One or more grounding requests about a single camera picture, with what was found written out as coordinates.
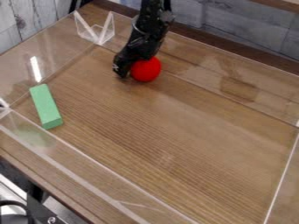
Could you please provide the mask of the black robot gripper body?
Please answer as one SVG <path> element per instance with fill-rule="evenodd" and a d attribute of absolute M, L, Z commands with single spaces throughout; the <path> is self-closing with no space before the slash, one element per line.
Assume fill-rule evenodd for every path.
<path fill-rule="evenodd" d="M 131 60 L 149 60 L 157 54 L 173 19 L 172 0 L 141 0 L 125 44 Z"/>

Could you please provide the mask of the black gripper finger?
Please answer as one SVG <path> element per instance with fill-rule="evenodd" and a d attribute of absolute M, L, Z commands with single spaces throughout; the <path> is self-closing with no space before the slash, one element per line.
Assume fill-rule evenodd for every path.
<path fill-rule="evenodd" d="M 112 70 L 120 78 L 125 78 L 132 65 L 143 59 L 143 56 L 127 47 L 116 54 L 113 58 Z"/>

